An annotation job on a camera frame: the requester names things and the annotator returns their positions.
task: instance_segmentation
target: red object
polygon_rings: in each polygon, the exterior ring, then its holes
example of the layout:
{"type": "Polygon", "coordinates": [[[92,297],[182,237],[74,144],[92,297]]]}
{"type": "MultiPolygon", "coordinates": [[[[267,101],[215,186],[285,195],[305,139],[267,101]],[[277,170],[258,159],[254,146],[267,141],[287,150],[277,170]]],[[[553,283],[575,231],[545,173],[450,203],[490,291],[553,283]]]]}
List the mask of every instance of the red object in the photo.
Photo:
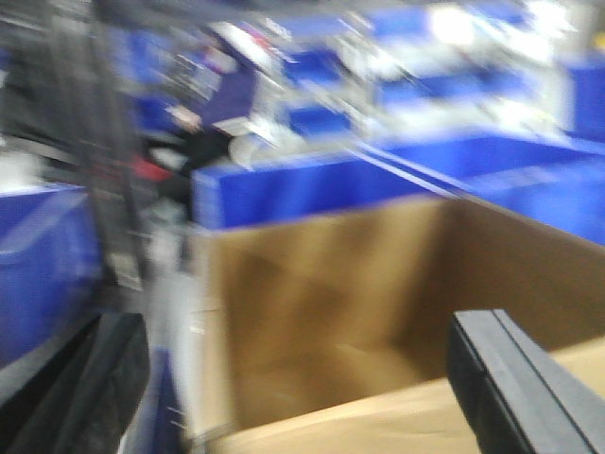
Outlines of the red object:
{"type": "Polygon", "coordinates": [[[172,172],[169,170],[156,166],[155,164],[140,157],[135,160],[133,168],[134,173],[138,177],[155,183],[162,182],[172,176],[172,172]]]}

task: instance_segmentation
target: person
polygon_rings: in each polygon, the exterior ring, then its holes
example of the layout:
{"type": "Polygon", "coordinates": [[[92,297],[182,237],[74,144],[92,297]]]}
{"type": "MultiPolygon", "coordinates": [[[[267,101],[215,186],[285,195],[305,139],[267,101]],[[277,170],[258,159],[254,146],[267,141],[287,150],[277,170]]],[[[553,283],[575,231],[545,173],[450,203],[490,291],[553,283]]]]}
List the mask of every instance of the person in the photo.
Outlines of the person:
{"type": "Polygon", "coordinates": [[[183,45],[173,56],[165,86],[166,92],[178,100],[167,110],[178,128],[173,134],[181,139],[176,151],[184,157],[184,163],[172,176],[158,182],[160,195],[183,204],[188,220],[193,220],[192,172],[228,158],[233,140],[212,125],[204,126],[200,111],[218,91],[221,78],[238,68],[237,61],[223,52],[217,39],[202,29],[197,32],[193,43],[183,45]]]}

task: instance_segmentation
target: blue crate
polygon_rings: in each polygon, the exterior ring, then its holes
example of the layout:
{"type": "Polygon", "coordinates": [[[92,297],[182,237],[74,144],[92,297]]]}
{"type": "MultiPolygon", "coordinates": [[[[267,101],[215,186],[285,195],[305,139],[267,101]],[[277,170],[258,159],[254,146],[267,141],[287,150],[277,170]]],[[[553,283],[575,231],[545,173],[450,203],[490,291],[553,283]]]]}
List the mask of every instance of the blue crate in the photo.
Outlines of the blue crate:
{"type": "Polygon", "coordinates": [[[100,263],[81,188],[0,197],[0,365],[81,315],[100,263]]]}
{"type": "Polygon", "coordinates": [[[595,53],[576,61],[564,61],[572,81],[573,125],[571,132],[587,139],[605,136],[605,55],[595,53]]]}
{"type": "Polygon", "coordinates": [[[285,116],[290,129],[304,138],[346,134],[351,131],[351,120],[345,113],[320,105],[289,109],[285,116]]]}
{"type": "Polygon", "coordinates": [[[293,42],[324,40],[326,37],[340,35],[351,30],[344,20],[333,15],[298,17],[275,23],[287,31],[293,42]]]}
{"type": "Polygon", "coordinates": [[[419,82],[431,97],[438,99],[476,100],[485,97],[486,87],[471,71],[420,78],[419,82]]]}
{"type": "Polygon", "coordinates": [[[484,17],[491,22],[500,22],[510,26],[523,26],[529,18],[523,7],[513,2],[476,2],[468,5],[467,10],[474,16],[484,17]]]}
{"type": "Polygon", "coordinates": [[[379,9],[365,14],[378,41],[423,38],[429,34],[428,15],[422,7],[379,9]]]}
{"type": "Polygon", "coordinates": [[[308,82],[321,87],[334,87],[342,83],[337,64],[337,53],[327,48],[290,53],[284,60],[284,76],[299,88],[304,88],[308,82]]]}
{"type": "Polygon", "coordinates": [[[420,84],[409,80],[382,81],[374,89],[374,102],[384,108],[414,104],[428,92],[420,84]]]}
{"type": "Polygon", "coordinates": [[[498,172],[566,166],[588,159],[600,161],[605,155],[603,148],[567,146],[491,132],[444,136],[430,142],[377,142],[372,146],[407,165],[419,166],[428,172],[427,175],[437,174],[461,188],[468,188],[479,183],[479,179],[498,172]]]}
{"type": "Polygon", "coordinates": [[[144,132],[176,132],[178,125],[167,108],[179,105],[179,101],[161,92],[132,96],[137,129],[144,132]]]}
{"type": "Polygon", "coordinates": [[[473,192],[481,199],[605,245],[605,166],[577,163],[548,172],[540,180],[503,176],[473,192]]]}
{"type": "Polygon", "coordinates": [[[479,75],[484,90],[492,95],[529,96],[531,83],[527,76],[515,71],[489,69],[479,75]]]}
{"type": "Polygon", "coordinates": [[[292,221],[431,193],[430,187],[351,155],[307,158],[255,171],[208,168],[194,175],[196,221],[211,230],[292,221]]]}

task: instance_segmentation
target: overhead light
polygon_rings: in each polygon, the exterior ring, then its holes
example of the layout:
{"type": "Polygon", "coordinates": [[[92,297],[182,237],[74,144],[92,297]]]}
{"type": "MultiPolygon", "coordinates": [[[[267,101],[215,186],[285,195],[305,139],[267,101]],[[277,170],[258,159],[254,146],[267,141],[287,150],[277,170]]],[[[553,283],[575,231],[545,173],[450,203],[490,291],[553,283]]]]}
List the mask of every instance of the overhead light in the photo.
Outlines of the overhead light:
{"type": "Polygon", "coordinates": [[[475,24],[470,14],[456,5],[439,6],[430,16],[433,35],[446,44],[469,45],[475,40],[475,24]]]}

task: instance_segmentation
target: open cardboard box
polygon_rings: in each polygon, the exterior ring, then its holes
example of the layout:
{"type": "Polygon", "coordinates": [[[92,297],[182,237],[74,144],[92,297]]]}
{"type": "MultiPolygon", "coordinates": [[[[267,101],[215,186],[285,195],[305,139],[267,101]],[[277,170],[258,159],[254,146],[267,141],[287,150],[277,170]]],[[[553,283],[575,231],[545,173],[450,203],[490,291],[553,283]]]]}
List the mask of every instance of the open cardboard box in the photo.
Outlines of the open cardboard box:
{"type": "Polygon", "coordinates": [[[478,452],[444,377],[455,310],[505,308],[605,395],[605,249],[474,199],[199,239],[192,437],[220,453],[478,452]]]}

